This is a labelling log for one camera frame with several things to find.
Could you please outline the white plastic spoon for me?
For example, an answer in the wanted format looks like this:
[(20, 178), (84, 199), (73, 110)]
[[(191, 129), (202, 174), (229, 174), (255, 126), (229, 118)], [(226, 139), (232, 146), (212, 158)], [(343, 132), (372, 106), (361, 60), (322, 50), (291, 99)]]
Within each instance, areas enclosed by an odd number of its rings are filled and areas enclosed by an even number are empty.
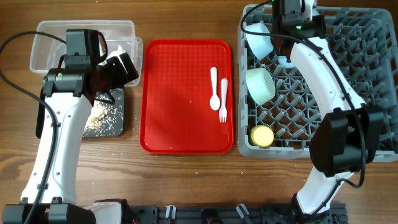
[(212, 89), (212, 96), (210, 98), (210, 107), (212, 110), (217, 111), (220, 107), (220, 99), (217, 95), (218, 73), (216, 67), (210, 68), (210, 76), (211, 76), (211, 89)]

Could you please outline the large white napkin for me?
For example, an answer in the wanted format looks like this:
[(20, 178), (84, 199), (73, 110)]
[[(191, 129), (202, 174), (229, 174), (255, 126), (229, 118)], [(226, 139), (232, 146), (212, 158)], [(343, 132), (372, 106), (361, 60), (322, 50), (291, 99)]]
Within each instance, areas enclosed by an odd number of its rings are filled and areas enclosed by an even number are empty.
[(110, 59), (110, 58), (112, 58), (112, 57), (118, 57), (118, 58), (119, 58), (120, 55), (122, 55), (122, 54), (124, 54), (124, 53), (126, 53), (126, 51), (125, 51), (120, 45), (118, 45), (118, 49), (112, 51), (112, 52), (107, 56), (106, 59)]

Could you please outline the yellow plastic cup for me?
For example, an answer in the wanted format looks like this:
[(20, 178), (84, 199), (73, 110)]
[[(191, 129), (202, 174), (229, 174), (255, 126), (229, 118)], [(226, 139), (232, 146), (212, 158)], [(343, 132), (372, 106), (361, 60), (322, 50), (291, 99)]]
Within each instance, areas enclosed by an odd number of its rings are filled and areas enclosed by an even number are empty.
[(249, 136), (253, 146), (269, 147), (274, 142), (274, 132), (265, 125), (258, 125), (252, 128)]

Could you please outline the mint green bowl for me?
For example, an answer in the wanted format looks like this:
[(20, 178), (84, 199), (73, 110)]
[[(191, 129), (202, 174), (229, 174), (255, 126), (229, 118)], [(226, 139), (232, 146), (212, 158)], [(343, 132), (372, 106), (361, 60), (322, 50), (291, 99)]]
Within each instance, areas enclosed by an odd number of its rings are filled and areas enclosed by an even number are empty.
[(265, 68), (254, 68), (246, 72), (248, 91), (257, 105), (264, 105), (275, 96), (275, 83)]

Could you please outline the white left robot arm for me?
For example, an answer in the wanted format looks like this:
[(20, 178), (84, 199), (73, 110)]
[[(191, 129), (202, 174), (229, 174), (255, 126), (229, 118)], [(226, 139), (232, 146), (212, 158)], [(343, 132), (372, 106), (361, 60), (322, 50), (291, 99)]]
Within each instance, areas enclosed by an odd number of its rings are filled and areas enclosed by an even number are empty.
[(36, 96), (42, 113), (40, 143), (20, 202), (4, 207), (4, 223), (134, 223), (125, 199), (76, 204), (76, 168), (85, 124), (98, 94), (138, 77), (128, 53), (108, 51), (104, 35), (68, 29), (66, 54), (43, 79)]

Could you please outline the light blue plate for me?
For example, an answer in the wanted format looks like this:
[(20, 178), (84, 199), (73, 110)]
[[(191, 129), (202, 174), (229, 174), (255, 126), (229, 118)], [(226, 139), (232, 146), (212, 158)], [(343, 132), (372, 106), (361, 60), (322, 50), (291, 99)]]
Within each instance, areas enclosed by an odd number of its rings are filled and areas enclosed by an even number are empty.
[(291, 69), (295, 67), (295, 65), (290, 60), (288, 60), (286, 56), (278, 56), (277, 60), (278, 63), (284, 68)]

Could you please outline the light blue bowl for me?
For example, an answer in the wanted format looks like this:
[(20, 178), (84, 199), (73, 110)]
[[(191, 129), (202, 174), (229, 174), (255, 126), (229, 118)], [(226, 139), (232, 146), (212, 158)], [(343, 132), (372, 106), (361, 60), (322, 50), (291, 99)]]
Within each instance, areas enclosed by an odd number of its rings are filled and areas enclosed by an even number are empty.
[[(248, 25), (245, 27), (245, 29), (248, 32), (265, 34), (269, 33), (268, 28), (261, 22)], [(246, 39), (252, 53), (259, 60), (262, 60), (263, 58), (268, 56), (274, 49), (271, 38), (269, 36), (246, 34)]]

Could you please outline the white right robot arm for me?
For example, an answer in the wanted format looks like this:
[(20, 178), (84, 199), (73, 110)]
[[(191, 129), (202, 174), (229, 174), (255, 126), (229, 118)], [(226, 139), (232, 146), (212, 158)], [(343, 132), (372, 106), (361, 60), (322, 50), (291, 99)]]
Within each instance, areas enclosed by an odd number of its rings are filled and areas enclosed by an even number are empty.
[(383, 125), (380, 106), (367, 105), (333, 59), (323, 16), (314, 1), (273, 1), (272, 42), (277, 55), (290, 60), (304, 77), (320, 110), (321, 123), (310, 140), (313, 169), (293, 197), (298, 221), (326, 215), (343, 183), (363, 185)]

